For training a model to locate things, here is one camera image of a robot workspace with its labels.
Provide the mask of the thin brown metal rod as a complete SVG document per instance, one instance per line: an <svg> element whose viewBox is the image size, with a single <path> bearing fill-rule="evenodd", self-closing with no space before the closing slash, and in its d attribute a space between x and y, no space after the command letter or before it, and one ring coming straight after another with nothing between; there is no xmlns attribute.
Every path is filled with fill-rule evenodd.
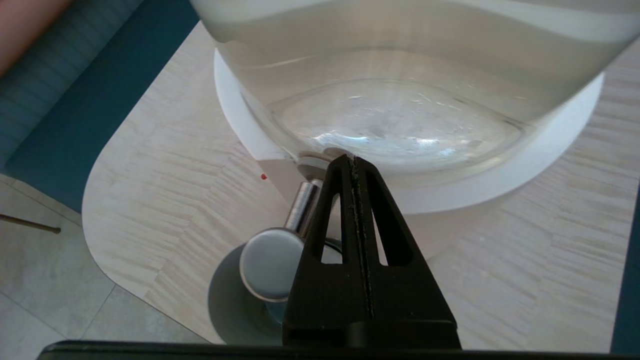
<svg viewBox="0 0 640 360"><path fill-rule="evenodd" d="M16 218L16 217L9 216L6 214L1 214L1 213L0 213L0 221L3 221L5 223L18 224L23 227L46 231L52 234L60 234L62 231L60 227L51 227L45 224L29 221L27 219Z"/></svg>

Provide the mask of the pink bolster cushion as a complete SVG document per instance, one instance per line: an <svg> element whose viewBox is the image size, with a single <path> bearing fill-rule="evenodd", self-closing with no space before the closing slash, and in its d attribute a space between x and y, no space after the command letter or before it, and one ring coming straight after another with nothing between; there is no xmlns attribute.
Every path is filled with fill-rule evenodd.
<svg viewBox="0 0 640 360"><path fill-rule="evenodd" d="M74 0L0 0L0 78Z"/></svg>

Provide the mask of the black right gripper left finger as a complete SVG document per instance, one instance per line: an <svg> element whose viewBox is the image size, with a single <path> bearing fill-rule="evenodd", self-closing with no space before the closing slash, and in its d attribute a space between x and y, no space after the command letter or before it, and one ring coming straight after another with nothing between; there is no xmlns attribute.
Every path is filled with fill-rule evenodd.
<svg viewBox="0 0 640 360"><path fill-rule="evenodd" d="M286 347L340 347L346 329L371 315L362 253L360 191L354 158L341 155L326 171L282 325ZM322 261L334 196L340 198L342 261Z"/></svg>

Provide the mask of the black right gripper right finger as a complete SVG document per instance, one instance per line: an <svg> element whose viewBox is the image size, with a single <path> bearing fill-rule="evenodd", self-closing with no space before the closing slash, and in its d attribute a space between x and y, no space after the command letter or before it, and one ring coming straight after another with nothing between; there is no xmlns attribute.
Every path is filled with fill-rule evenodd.
<svg viewBox="0 0 640 360"><path fill-rule="evenodd" d="M461 349L457 322L381 173L354 158L367 319L354 346Z"/></svg>

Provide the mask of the clear water dispenser white base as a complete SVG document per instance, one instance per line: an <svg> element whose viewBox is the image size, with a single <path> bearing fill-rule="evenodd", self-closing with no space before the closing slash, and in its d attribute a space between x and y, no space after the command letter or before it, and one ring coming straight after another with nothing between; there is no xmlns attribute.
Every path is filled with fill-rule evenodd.
<svg viewBox="0 0 640 360"><path fill-rule="evenodd" d="M558 160L640 0L190 0L227 122L282 196L303 157L373 163L425 257Z"/></svg>

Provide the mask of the steel water dispenser tap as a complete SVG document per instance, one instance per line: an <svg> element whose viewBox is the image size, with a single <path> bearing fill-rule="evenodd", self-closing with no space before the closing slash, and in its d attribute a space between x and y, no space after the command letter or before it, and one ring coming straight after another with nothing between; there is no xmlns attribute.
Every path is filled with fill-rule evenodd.
<svg viewBox="0 0 640 360"><path fill-rule="evenodd" d="M240 278L256 298L270 303L288 300L322 186L319 178L302 182L285 224L261 230L242 249Z"/></svg>

